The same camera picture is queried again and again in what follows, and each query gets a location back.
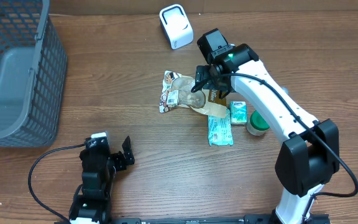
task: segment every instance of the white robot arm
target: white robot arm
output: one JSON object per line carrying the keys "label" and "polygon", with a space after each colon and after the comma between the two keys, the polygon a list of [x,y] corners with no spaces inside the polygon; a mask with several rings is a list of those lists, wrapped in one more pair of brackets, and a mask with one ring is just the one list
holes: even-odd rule
{"label": "white robot arm", "polygon": [[[254,75],[255,77],[265,80],[279,92],[291,108],[296,111],[296,114],[302,117],[303,122],[305,122],[309,128],[314,126],[313,122],[317,119],[297,105],[279,87],[279,85],[269,75],[261,60],[251,60],[239,66],[237,73]],[[277,98],[277,96],[265,85],[261,85],[258,81],[238,76],[231,77],[231,84],[234,91],[238,92],[245,99],[247,99],[262,115],[264,120],[266,120],[276,135],[280,145],[290,138],[290,133],[301,134],[306,131],[299,123],[294,122],[294,117],[284,107],[283,103]],[[301,223],[302,214],[306,209],[310,196],[320,191],[322,188],[323,185],[319,184],[310,189],[303,197],[293,195],[284,189],[281,201],[275,210],[277,217],[285,224]]]}

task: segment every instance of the wood grain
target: wood grain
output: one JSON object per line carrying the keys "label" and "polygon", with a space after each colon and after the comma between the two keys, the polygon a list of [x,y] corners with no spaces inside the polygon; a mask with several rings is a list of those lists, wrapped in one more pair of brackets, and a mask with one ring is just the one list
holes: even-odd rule
{"label": "wood grain", "polygon": [[172,4],[187,13],[358,10],[358,0],[51,0],[51,13],[64,15],[158,14]]}
{"label": "wood grain", "polygon": [[[358,11],[189,18],[195,39],[218,27],[228,41],[249,44],[304,109],[320,120],[331,118],[340,130],[341,157],[358,178]],[[256,138],[234,126],[232,147],[210,147],[206,116],[183,108],[158,112],[164,71],[193,76],[196,66],[205,64],[195,41],[170,50],[156,15],[52,21],[69,59],[59,134],[49,149],[0,148],[0,223],[57,220],[29,194],[32,163],[48,150],[104,130],[113,151],[121,150],[130,135],[136,158],[134,166],[117,175],[115,217],[230,217],[270,213],[277,205],[282,186],[274,164],[280,146],[272,132]],[[64,215],[81,183],[80,151],[51,154],[34,172],[36,194]],[[352,190],[343,169],[326,190]],[[320,197],[313,211],[330,214],[332,223],[358,223],[358,195]]]}

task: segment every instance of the green lid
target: green lid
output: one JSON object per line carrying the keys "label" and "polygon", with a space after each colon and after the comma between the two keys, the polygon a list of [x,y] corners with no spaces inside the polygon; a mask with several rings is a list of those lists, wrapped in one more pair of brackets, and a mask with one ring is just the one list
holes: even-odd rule
{"label": "green lid", "polygon": [[270,128],[270,126],[266,123],[263,117],[258,113],[258,111],[254,111],[249,118],[249,123],[256,130],[266,131]]}

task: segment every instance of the small container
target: small container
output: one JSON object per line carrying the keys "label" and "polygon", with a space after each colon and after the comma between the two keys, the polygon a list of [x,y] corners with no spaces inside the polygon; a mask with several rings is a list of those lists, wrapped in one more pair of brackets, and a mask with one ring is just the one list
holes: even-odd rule
{"label": "small container", "polygon": [[258,111],[254,111],[249,118],[249,122],[246,124],[246,128],[251,135],[261,136],[269,130],[270,126]]}

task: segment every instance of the gray plastic basket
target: gray plastic basket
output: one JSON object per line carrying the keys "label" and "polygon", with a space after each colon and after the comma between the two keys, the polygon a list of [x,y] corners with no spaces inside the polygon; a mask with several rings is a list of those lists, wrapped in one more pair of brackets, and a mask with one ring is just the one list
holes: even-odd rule
{"label": "gray plastic basket", "polygon": [[67,55],[49,0],[0,0],[0,146],[51,145]]}

